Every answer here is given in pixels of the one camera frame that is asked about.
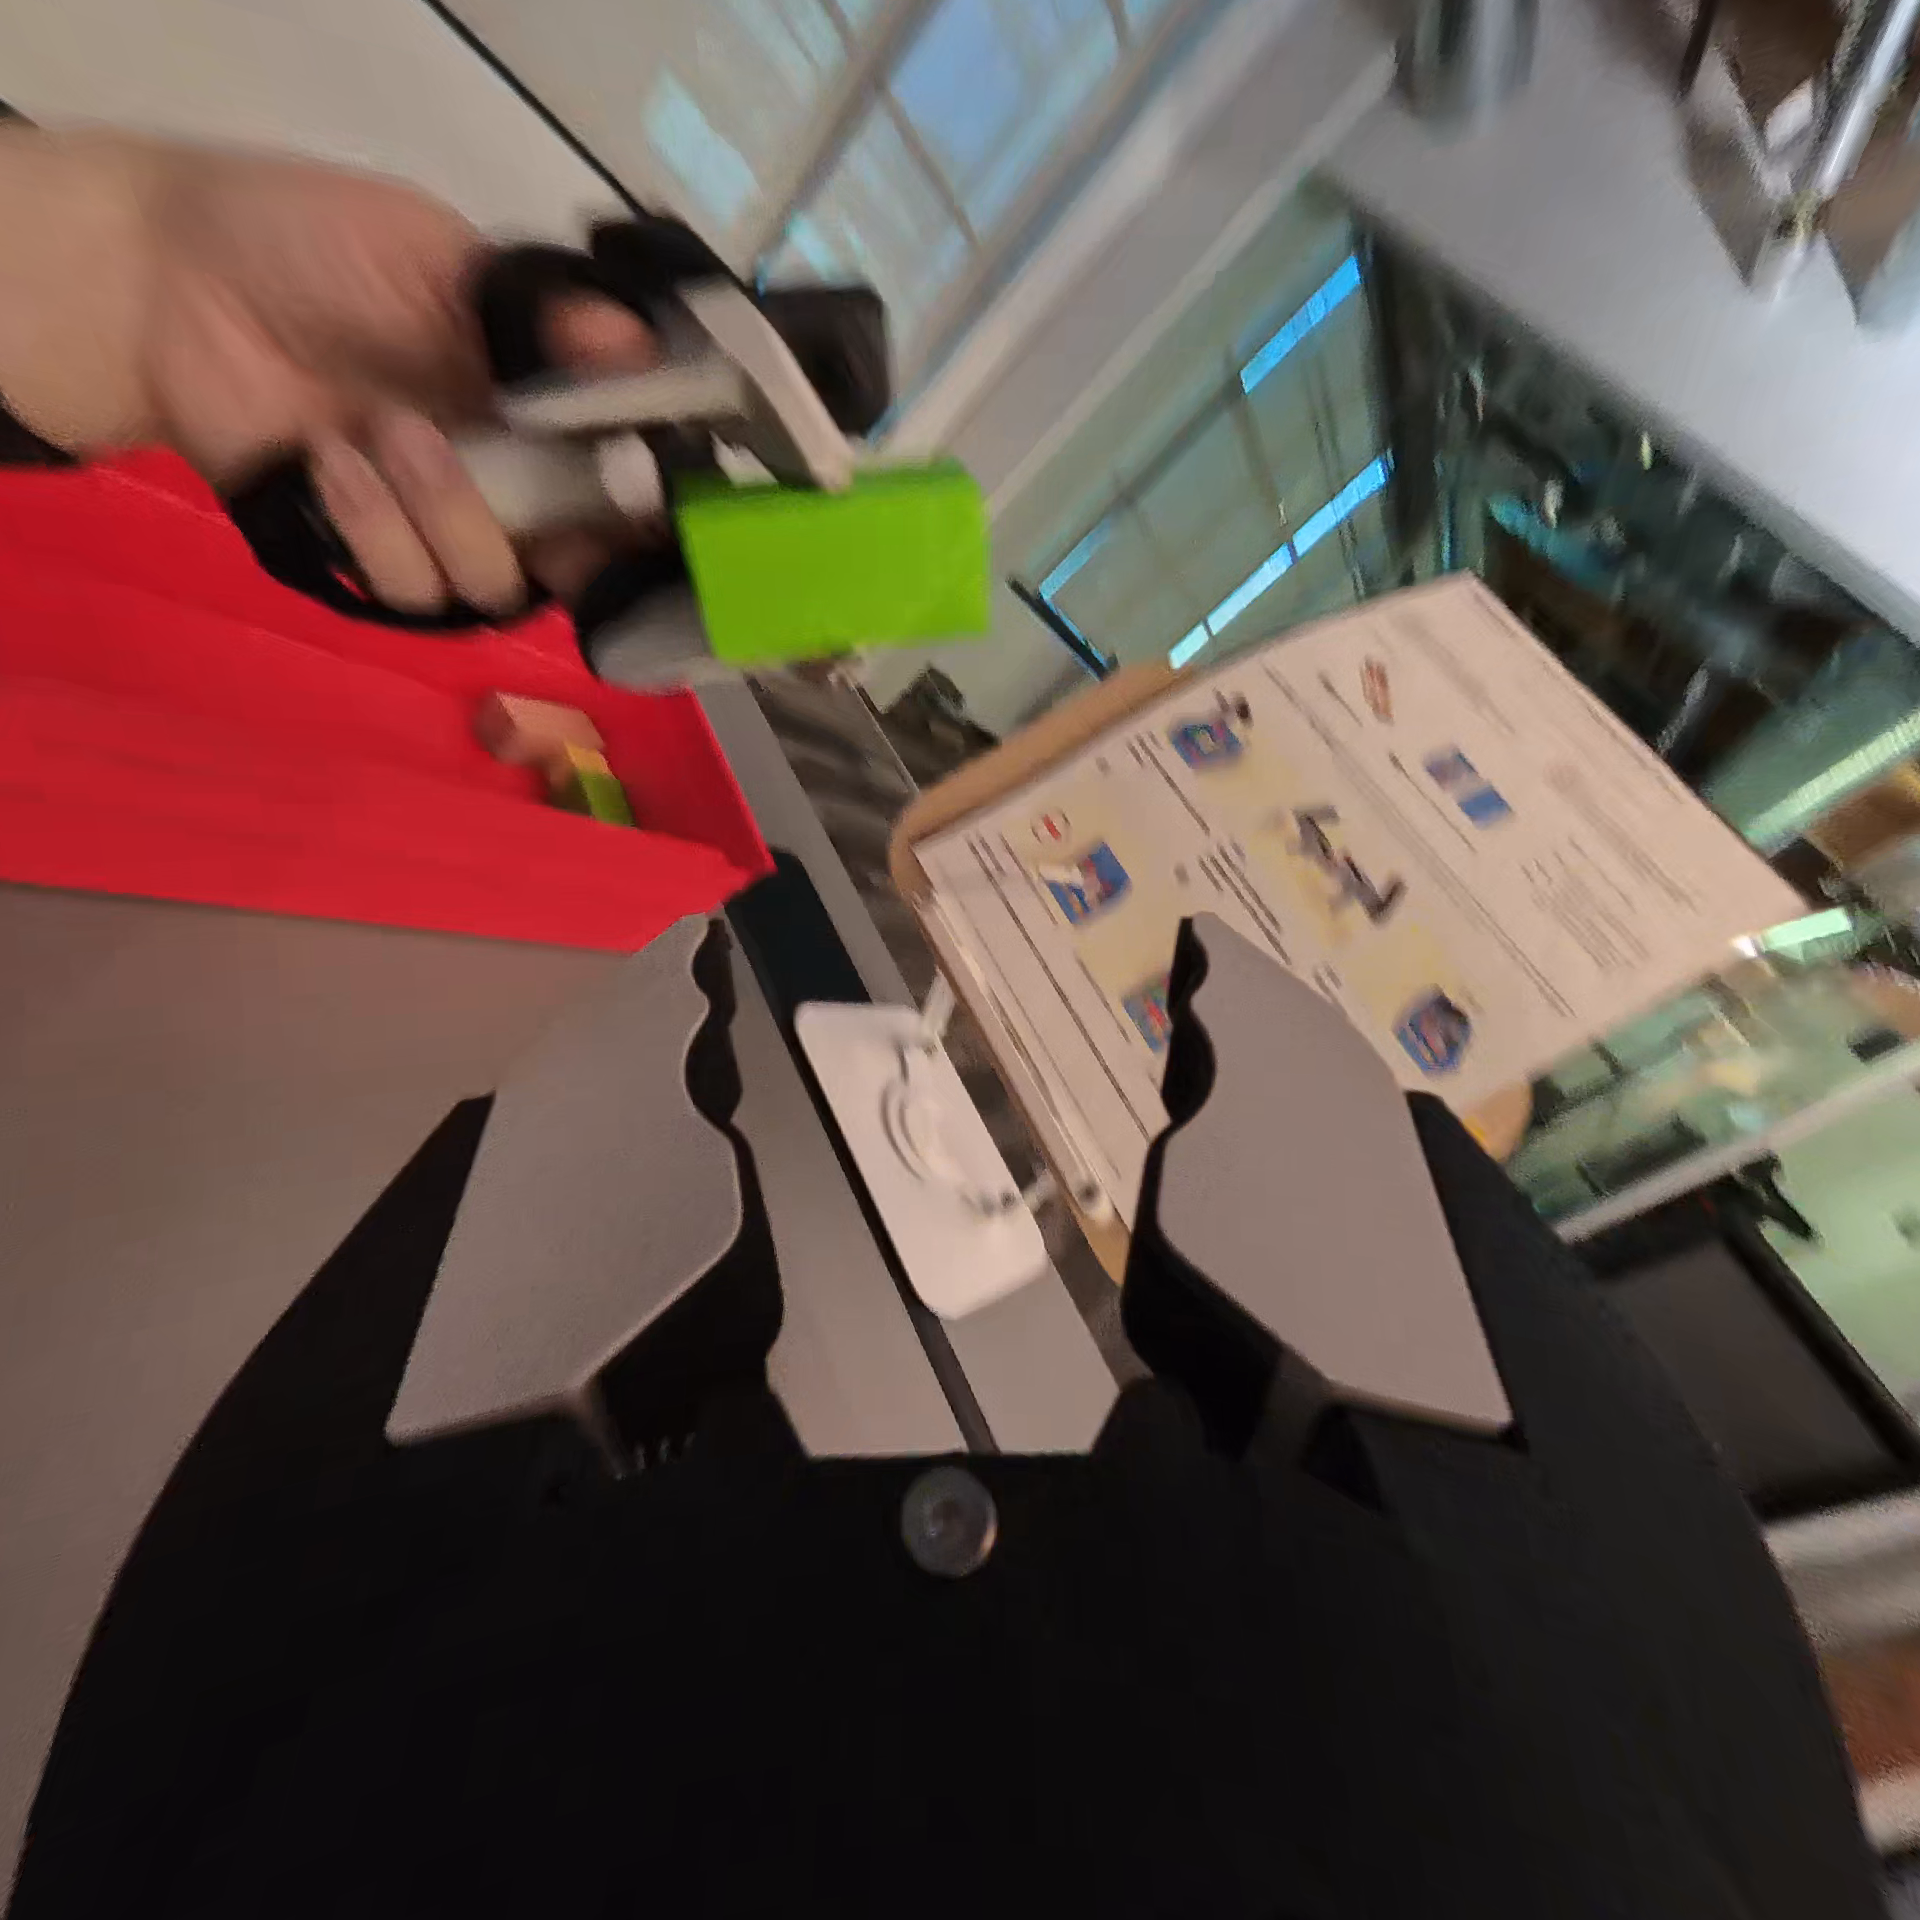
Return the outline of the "silver vertical round duct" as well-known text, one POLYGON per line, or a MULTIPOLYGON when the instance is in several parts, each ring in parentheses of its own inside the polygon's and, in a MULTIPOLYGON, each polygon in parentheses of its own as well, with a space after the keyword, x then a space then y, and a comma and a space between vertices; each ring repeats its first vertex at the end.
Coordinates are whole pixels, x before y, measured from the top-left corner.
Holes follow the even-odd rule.
POLYGON ((1409 2, 1398 36, 1405 108, 1436 132, 1485 127, 1530 80, 1537 2, 1409 2))

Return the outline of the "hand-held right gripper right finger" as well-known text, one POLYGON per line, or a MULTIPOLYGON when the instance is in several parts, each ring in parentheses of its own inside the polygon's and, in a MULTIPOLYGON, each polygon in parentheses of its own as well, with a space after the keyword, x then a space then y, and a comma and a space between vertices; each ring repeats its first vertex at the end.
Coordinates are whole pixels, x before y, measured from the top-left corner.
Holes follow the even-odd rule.
POLYGON ((1338 1407, 1501 1438, 1513 1407, 1372 1045, 1217 916, 1182 924, 1168 1012, 1119 1284, 1137 1357, 1237 1461, 1305 1451, 1338 1407))

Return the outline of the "printed instruction sheet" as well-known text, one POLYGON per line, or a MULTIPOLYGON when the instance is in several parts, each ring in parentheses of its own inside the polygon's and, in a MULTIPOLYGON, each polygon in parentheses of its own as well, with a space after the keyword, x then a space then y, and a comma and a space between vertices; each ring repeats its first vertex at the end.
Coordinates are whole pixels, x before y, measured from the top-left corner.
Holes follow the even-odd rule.
POLYGON ((1473 576, 1286 631, 918 846, 1132 1228, 1178 926, 1216 915, 1498 1158, 1526 1091, 1792 887, 1473 576))

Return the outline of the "person's left hand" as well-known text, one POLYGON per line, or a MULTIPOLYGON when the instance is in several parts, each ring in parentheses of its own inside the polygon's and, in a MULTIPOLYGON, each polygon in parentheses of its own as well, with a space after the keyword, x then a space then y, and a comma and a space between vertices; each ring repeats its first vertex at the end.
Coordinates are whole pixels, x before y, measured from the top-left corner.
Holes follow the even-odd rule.
POLYGON ((517 540, 448 435, 490 413, 490 242, 406 182, 85 127, 2 132, 5 410, 76 458, 169 448, 215 490, 306 469, 373 596, 564 602, 647 523, 517 540))

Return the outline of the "pile of coloured wooden blocks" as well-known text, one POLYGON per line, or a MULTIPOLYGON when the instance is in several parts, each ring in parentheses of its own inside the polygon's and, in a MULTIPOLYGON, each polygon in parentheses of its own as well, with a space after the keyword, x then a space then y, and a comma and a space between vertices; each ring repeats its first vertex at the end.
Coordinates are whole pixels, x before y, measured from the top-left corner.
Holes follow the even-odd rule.
POLYGON ((473 711, 470 731, 496 762, 537 778, 551 807, 601 826, 638 826, 608 742, 585 711, 496 690, 473 711))

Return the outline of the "rectangular metal duct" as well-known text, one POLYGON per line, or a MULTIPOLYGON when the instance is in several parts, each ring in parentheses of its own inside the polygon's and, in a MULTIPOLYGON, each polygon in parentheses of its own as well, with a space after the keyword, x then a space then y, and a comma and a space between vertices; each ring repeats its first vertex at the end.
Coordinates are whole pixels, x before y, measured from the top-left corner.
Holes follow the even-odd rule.
POLYGON ((1687 164, 1743 287, 1781 301, 1816 263, 1853 322, 1914 331, 1917 5, 1684 5, 1672 98, 1687 164))

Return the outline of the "instruction sheet on stand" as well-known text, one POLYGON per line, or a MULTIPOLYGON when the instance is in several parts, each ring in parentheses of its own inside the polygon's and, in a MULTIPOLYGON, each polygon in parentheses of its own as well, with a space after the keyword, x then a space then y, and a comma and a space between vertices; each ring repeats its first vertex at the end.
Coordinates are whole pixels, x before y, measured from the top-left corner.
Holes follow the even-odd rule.
POLYGON ((1004 739, 994 752, 975 756, 941 781, 920 788, 895 821, 887 855, 894 887, 933 954, 935 990, 944 992, 972 1019, 1020 1122, 1040 1152, 1038 1197, 1028 1207, 1057 1204, 1090 1247, 1102 1272, 1113 1282, 1121 1280, 1128 1256, 1128 1228, 1116 1214, 1113 1203, 1092 1187, 1090 1170, 1069 1141, 1068 1122, 1050 1107, 1040 1071, 1021 1052, 980 964, 964 955, 945 918, 936 911, 933 884, 920 861, 920 844, 958 828, 980 810, 1006 802, 1017 788, 1042 779, 1103 733, 1132 725, 1145 707, 1164 702, 1175 688, 1191 683, 1191 670, 1166 663, 1134 663, 1077 690, 1069 700, 1004 739))

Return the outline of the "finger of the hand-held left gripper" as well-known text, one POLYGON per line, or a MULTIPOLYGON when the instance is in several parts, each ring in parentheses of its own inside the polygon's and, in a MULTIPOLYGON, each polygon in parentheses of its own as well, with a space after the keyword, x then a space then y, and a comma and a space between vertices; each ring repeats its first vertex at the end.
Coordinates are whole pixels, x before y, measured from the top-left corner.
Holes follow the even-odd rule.
POLYGON ((582 660, 614 688, 701 688, 722 678, 688 580, 606 576, 582 595, 582 660))
POLYGON ((796 351, 737 287, 684 287, 681 304, 705 349, 705 389, 693 420, 748 450, 774 480, 844 493, 857 460, 796 351))

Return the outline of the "large blind-covered window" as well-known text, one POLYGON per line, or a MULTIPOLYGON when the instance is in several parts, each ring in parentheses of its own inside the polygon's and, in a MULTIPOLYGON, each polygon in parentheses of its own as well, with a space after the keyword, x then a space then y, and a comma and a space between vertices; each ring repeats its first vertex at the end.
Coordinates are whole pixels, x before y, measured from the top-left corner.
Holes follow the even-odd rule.
POLYGON ((922 318, 1193 5, 673 5, 649 162, 765 280, 865 280, 922 318))

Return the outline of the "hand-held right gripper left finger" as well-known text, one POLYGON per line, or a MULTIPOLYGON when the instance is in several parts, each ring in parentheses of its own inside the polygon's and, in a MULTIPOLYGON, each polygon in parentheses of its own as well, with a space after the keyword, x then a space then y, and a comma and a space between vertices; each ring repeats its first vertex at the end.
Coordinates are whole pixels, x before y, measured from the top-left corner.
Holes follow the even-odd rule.
POLYGON ((500 1083, 385 1436, 564 1420, 618 1470, 768 1384, 784 1323, 773 1221, 735 1124, 735 980, 684 918, 500 1083))

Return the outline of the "red plastic bin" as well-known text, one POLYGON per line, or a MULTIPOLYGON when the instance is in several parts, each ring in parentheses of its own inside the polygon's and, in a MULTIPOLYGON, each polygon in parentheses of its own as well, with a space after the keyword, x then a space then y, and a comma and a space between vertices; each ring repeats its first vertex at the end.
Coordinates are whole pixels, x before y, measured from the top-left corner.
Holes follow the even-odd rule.
POLYGON ((632 954, 773 869, 697 700, 592 678, 564 612, 383 631, 276 584, 174 454, 5 469, 5 880, 632 954), (638 826, 481 750, 496 690, 588 712, 638 826))

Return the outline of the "green wooden block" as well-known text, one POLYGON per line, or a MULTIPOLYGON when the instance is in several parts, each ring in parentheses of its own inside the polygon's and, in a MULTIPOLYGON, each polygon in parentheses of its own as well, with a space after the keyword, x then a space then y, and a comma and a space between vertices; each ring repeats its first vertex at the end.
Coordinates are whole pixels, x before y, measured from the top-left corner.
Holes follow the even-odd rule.
POLYGON ((841 491, 694 475, 673 525, 727 667, 973 640, 991 627, 984 495, 954 461, 872 467, 841 491))

